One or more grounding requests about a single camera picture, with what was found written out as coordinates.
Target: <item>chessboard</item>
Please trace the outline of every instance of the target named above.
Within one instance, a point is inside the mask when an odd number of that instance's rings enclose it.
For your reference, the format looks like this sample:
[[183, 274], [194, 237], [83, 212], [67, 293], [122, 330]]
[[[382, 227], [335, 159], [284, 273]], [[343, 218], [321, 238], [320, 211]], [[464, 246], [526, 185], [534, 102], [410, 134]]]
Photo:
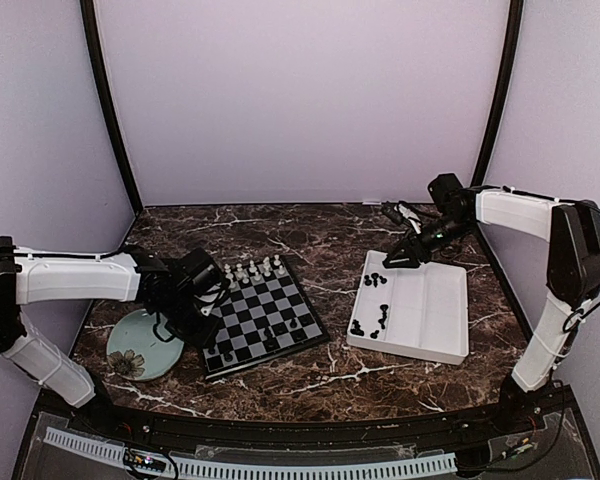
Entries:
[[[235, 373], [329, 340], [324, 325], [282, 256], [251, 265], [234, 278], [228, 298], [212, 310], [222, 319], [215, 345], [203, 349], [207, 380]], [[244, 279], [236, 276], [247, 276]]]

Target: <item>white wall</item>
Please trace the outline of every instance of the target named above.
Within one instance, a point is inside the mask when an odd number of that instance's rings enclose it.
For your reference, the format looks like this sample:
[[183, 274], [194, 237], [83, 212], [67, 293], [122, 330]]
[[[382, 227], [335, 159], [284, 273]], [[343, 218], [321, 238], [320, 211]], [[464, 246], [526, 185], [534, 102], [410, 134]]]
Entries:
[[[600, 205], [600, 1], [526, 2], [487, 181]], [[489, 230], [488, 237], [525, 310], [537, 319], [547, 246], [503, 230]], [[600, 457], [600, 311], [559, 373], [575, 390]]]
[[[79, 2], [0, 0], [0, 235], [41, 249], [116, 247], [132, 220], [97, 100]], [[27, 311], [68, 351], [85, 303]], [[0, 359], [0, 480], [38, 389]]]
[[468, 183], [509, 2], [96, 2], [148, 205], [430, 201]]

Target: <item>flower pattern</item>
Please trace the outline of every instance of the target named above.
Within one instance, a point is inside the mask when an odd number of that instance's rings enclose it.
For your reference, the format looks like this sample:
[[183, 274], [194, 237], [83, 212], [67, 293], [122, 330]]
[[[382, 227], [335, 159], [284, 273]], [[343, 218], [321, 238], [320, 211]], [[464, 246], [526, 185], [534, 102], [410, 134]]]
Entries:
[[122, 355], [122, 352], [113, 352], [107, 356], [107, 361], [113, 371], [121, 377], [134, 380], [144, 374], [144, 357], [136, 355], [133, 350], [127, 350]]

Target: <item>brown marble tabletop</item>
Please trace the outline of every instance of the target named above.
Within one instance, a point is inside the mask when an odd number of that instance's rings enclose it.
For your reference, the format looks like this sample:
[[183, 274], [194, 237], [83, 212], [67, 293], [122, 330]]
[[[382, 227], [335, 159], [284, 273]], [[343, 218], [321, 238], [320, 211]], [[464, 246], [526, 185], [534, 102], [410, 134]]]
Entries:
[[73, 358], [101, 375], [114, 402], [144, 410], [225, 420], [345, 421], [446, 412], [495, 403], [526, 342], [477, 240], [465, 236], [434, 260], [464, 267], [469, 355], [459, 366], [351, 347], [346, 343], [368, 250], [387, 251], [403, 233], [378, 207], [241, 205], [146, 209], [128, 238], [163, 257], [205, 248], [219, 265], [284, 254], [331, 341], [215, 382], [185, 347], [165, 376], [132, 383], [114, 374], [106, 342], [124, 315], [140, 308], [99, 301]]

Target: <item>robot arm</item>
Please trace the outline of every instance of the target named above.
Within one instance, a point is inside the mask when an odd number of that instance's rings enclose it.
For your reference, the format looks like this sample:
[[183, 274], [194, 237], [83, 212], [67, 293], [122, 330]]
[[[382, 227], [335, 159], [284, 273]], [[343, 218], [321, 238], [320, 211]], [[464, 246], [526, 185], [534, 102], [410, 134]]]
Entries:
[[[577, 333], [581, 316], [600, 293], [600, 216], [591, 202], [517, 192], [508, 188], [462, 188], [453, 174], [440, 175], [429, 192], [442, 217], [421, 232], [409, 231], [387, 255], [385, 268], [417, 268], [433, 251], [458, 238], [477, 223], [500, 225], [549, 243], [549, 292], [534, 336], [511, 376], [523, 392], [544, 386]], [[404, 223], [393, 204], [383, 212]]]
[[0, 237], [0, 355], [82, 407], [95, 396], [93, 378], [38, 332], [22, 305], [96, 298], [138, 302], [163, 315], [170, 333], [204, 347], [220, 322], [210, 315], [207, 300], [219, 299], [227, 283], [202, 249], [163, 260], [136, 246], [102, 255], [56, 253], [18, 248]]

